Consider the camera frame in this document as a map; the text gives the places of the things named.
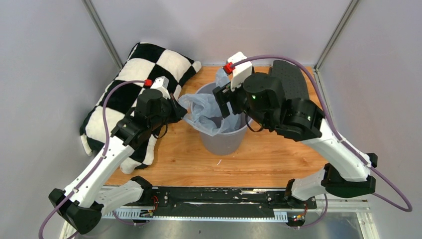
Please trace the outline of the blue translucent trash bag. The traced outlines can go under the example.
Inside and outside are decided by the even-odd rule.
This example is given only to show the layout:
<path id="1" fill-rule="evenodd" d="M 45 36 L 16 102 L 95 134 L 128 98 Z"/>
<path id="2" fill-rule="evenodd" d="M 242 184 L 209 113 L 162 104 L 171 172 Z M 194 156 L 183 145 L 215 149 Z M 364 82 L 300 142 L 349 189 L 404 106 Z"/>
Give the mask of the blue translucent trash bag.
<path id="1" fill-rule="evenodd" d="M 230 133 L 240 129 L 240 116 L 230 113 L 224 118 L 212 93 L 214 88 L 222 87 L 225 84 L 230 84 L 229 77 L 223 69 L 218 69 L 213 82 L 202 86 L 194 94 L 180 96 L 178 103 L 188 110 L 183 120 L 208 136 Z"/>

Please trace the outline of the grey plastic trash bin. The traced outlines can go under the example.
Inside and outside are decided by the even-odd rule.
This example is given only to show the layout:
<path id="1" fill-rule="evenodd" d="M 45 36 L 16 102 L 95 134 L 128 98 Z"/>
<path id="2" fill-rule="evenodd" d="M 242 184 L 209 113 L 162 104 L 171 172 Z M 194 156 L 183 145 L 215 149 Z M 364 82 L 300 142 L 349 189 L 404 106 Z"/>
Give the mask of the grey plastic trash bin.
<path id="1" fill-rule="evenodd" d="M 234 132 L 208 136 L 198 131 L 202 144 L 206 150 L 214 155 L 229 155 L 239 148 L 248 130 L 247 123 L 251 123 L 252 120 L 246 118 L 245 114 L 239 114 L 238 116 L 240 116 L 241 119 L 241 128 Z"/>

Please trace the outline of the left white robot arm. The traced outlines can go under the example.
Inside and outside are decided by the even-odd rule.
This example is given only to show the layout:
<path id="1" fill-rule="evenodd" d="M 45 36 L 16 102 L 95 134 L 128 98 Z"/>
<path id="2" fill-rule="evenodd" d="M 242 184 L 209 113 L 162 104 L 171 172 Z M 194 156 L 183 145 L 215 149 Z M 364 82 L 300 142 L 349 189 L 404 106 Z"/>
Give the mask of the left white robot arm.
<path id="1" fill-rule="evenodd" d="M 65 189 L 53 189 L 48 198 L 55 211 L 78 233 L 93 230 L 101 218 L 129 203 L 141 206 L 154 202 L 152 185 L 140 176 L 122 186 L 100 192 L 104 183 L 156 129 L 181 121 L 187 110 L 172 94 L 163 96 L 157 89 L 146 89 L 137 104 L 112 131 L 107 130 L 103 151 Z"/>

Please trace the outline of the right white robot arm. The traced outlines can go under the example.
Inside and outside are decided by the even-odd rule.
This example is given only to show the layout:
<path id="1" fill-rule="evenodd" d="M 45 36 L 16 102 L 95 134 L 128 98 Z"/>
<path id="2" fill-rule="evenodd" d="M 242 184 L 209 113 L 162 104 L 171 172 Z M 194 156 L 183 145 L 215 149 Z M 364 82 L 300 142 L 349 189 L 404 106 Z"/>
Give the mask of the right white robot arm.
<path id="1" fill-rule="evenodd" d="M 222 116 L 244 113 L 262 129 L 300 142 L 326 159 L 317 173 L 291 179 L 284 193 L 287 206 L 296 208 L 311 197 L 330 193 L 341 198 L 373 194 L 376 179 L 370 167 L 374 153 L 365 154 L 335 137 L 324 112 L 311 100 L 286 99 L 283 82 L 266 73 L 248 76 L 239 88 L 230 84 L 213 89 Z"/>

